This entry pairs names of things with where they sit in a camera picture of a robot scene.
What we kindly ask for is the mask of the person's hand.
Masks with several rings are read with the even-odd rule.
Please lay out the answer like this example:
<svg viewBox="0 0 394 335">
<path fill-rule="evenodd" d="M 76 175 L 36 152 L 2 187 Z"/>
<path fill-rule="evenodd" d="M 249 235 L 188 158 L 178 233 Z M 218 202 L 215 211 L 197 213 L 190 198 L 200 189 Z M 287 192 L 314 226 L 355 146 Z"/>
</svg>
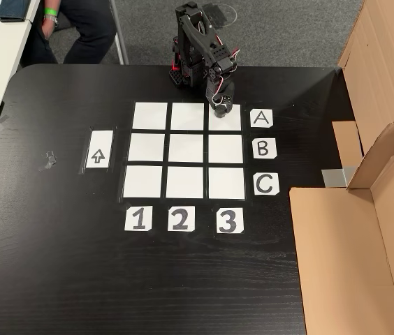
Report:
<svg viewBox="0 0 394 335">
<path fill-rule="evenodd" d="M 45 39 L 49 39 L 57 26 L 57 17 L 55 15 L 45 15 L 41 26 Z"/>
</svg>

